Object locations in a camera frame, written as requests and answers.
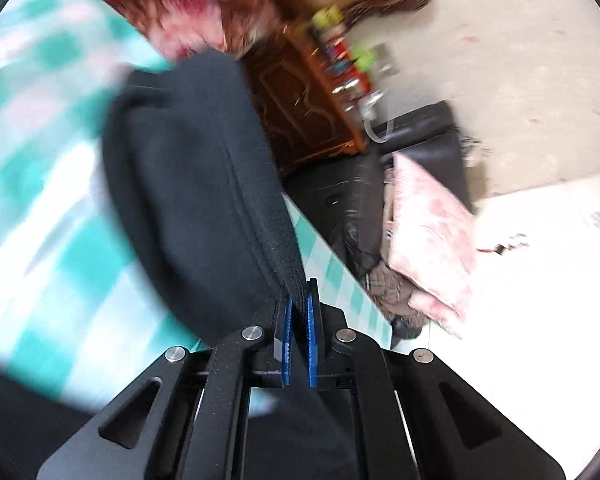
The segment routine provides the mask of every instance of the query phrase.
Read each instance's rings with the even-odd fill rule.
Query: black cloth
[[[210,346],[289,292],[302,259],[239,65],[209,50],[170,72],[135,72],[102,136],[109,191],[174,314]]]

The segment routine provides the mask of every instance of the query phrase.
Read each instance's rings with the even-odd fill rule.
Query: teal checkered bedsheet
[[[98,135],[134,67],[169,65],[101,0],[10,0],[0,14],[0,369],[83,408],[165,348],[203,347],[160,302],[106,192]],[[388,323],[287,205],[321,300],[387,348]]]

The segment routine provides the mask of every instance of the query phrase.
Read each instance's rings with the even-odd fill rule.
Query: brown wooden furniture
[[[365,149],[365,134],[333,95],[326,61],[301,26],[285,25],[243,58],[256,109],[282,175]]]
[[[254,101],[284,176],[298,166],[339,153],[364,151],[366,135],[333,95],[326,60],[301,25],[321,7],[337,5],[348,25],[363,16],[417,10],[428,0],[273,0],[285,25],[243,58]]]

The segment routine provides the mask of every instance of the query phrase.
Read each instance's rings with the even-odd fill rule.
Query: blue gripper pad
[[[314,297],[311,290],[306,295],[306,327],[309,367],[309,386],[315,388],[318,382],[318,345],[315,341]]]
[[[289,385],[289,374],[291,373],[291,311],[293,302],[291,296],[286,297],[285,310],[285,332],[282,339],[282,384]]]

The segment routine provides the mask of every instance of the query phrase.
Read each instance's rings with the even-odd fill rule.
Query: black metal bracket
[[[317,389],[350,391],[360,480],[564,480],[553,458],[432,352],[383,351],[309,286]],[[245,327],[212,351],[168,349],[38,480],[241,480],[250,388],[282,387],[281,330]]]

